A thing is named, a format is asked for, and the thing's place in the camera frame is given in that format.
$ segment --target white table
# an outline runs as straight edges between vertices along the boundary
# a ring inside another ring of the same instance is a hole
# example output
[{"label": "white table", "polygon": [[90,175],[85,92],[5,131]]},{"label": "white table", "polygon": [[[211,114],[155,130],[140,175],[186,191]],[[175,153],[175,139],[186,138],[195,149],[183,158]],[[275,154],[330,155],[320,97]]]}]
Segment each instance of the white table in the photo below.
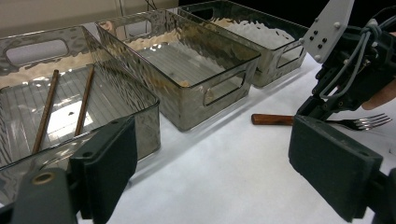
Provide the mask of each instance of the white table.
[{"label": "white table", "polygon": [[[291,127],[254,126],[253,113],[294,115],[316,84],[320,68],[306,56],[301,68],[189,132],[179,132],[161,115],[161,149],[140,161],[109,223],[346,223],[293,170],[288,150]],[[331,119],[393,112],[396,102],[372,111],[334,114]],[[347,133],[383,155],[381,171],[396,166],[394,122],[368,132]],[[367,209],[364,219],[371,223]]]}]

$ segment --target wooden knife handle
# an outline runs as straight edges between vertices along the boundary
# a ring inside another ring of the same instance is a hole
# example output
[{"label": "wooden knife handle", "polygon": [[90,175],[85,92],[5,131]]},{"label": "wooden knife handle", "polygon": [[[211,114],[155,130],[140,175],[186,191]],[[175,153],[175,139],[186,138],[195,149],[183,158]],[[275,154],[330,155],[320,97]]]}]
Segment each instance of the wooden knife handle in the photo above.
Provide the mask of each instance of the wooden knife handle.
[{"label": "wooden knife handle", "polygon": [[292,125],[293,116],[252,114],[251,122],[256,125]]}]

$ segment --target screw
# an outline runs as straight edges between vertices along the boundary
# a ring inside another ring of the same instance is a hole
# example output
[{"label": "screw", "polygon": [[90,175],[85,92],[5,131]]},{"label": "screw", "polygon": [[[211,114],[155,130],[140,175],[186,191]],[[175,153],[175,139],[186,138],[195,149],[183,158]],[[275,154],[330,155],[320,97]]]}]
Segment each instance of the screw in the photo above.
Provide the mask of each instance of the screw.
[{"label": "screw", "polygon": [[320,55],[317,54],[317,55],[315,55],[314,59],[315,59],[315,61],[319,62],[321,57],[320,57]]},{"label": "screw", "polygon": [[337,29],[340,29],[341,28],[341,23],[339,21],[335,22],[334,23],[334,27],[337,28]]}]

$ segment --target fork tines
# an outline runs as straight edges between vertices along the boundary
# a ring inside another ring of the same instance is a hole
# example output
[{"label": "fork tines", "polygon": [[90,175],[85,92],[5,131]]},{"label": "fork tines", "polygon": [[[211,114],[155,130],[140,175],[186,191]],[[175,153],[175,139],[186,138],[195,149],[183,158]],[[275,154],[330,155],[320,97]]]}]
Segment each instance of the fork tines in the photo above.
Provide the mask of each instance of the fork tines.
[{"label": "fork tines", "polygon": [[387,115],[379,114],[379,115],[371,116],[371,117],[364,118],[364,119],[356,119],[355,123],[357,126],[359,126],[359,129],[370,130],[375,127],[384,125],[390,121],[392,121],[392,119],[390,117],[388,117]]}]

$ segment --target bin handle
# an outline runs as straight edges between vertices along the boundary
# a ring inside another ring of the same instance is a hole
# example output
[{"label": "bin handle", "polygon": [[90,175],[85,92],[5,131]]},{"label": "bin handle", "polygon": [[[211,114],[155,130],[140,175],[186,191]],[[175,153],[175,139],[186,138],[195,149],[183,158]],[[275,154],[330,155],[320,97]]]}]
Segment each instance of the bin handle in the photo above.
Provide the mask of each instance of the bin handle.
[{"label": "bin handle", "polygon": [[244,85],[246,76],[247,73],[244,69],[207,88],[204,94],[204,106],[212,105],[232,92],[239,90]]}]

